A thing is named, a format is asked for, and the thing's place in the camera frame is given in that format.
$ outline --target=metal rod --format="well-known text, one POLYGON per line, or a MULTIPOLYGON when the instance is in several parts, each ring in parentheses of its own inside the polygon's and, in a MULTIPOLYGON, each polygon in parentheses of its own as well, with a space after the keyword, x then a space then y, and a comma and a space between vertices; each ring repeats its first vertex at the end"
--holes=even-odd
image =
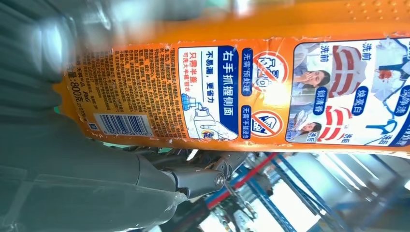
POLYGON ((308 189, 308 191, 312 193, 312 195, 323 206, 323 209, 338 222, 338 224, 344 229, 344 231, 352 232, 352 229, 349 228, 346 222, 328 205, 326 205, 326 202, 323 200, 323 198, 319 196, 319 194, 306 182, 306 180, 304 180, 304 178, 296 171, 296 169, 293 166, 291 166, 291 164, 281 154, 278 154, 278 158, 283 162, 283 164, 287 168, 289 168, 289 171, 291 171, 296 176, 296 178, 308 189))

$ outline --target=gray plastic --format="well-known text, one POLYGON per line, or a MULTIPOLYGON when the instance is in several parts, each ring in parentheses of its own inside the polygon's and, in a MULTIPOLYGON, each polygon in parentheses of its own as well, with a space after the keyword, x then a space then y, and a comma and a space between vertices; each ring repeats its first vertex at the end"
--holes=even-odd
MULTIPOLYGON (((75 12, 90 1, 56 2, 75 12)), ((67 51, 73 40, 53 43, 49 29, 75 34, 63 10, 45 0, 0 2, 0 231, 117 232, 164 223, 186 199, 174 180, 139 155, 85 138, 53 110, 61 98, 52 84, 61 81, 66 54, 53 57, 52 48, 67 51)))

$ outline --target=detergent bottle illustration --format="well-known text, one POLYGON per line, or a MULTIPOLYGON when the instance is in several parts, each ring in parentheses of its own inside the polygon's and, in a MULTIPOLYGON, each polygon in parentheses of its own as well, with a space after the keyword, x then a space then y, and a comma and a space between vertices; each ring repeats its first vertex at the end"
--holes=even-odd
POLYGON ((195 117, 193 118, 195 123, 196 131, 201 139, 219 139, 218 133, 212 129, 208 129, 209 126, 215 126, 216 121, 211 114, 209 114, 209 109, 202 107, 195 109, 195 117))
POLYGON ((182 109, 184 111, 187 111, 191 108, 197 108, 199 105, 201 105, 201 103, 196 102, 195 98, 191 98, 185 93, 182 94, 181 99, 182 99, 182 109))

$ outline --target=blue label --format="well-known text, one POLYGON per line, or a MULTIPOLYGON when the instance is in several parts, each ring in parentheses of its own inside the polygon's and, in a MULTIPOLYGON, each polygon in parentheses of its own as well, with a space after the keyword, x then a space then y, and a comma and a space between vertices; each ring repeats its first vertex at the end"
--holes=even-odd
POLYGON ((404 86, 400 91, 397 101, 395 116, 403 116, 407 113, 410 106, 410 86, 404 86))
POLYGON ((218 47, 220 123, 238 134, 239 55, 232 46, 218 47))
POLYGON ((253 50, 244 48, 242 50, 242 95, 252 95, 252 62, 253 50))
POLYGON ((396 138, 390 143, 389 146, 407 146, 410 144, 410 115, 407 116, 407 120, 397 134, 396 138))
POLYGON ((367 101, 367 95, 369 94, 369 89, 366 86, 360 86, 356 90, 356 95, 354 96, 353 107, 351 108, 351 114, 354 116, 359 116, 365 110, 365 105, 367 101))
POLYGON ((242 139, 250 139, 250 117, 252 109, 249 105, 243 105, 241 108, 241 130, 242 139))
POLYGON ((315 104, 313 105, 313 113, 315 115, 321 115, 324 112, 324 106, 326 105, 327 89, 326 87, 319 87, 316 90, 315 104))

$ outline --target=laundry detergent package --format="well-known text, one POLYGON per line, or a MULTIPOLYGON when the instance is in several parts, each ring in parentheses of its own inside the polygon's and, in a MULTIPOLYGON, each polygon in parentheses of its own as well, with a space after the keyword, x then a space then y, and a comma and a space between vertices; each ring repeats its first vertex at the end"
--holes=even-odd
POLYGON ((409 33, 269 34, 85 51, 64 70, 65 112, 116 144, 410 151, 409 33))

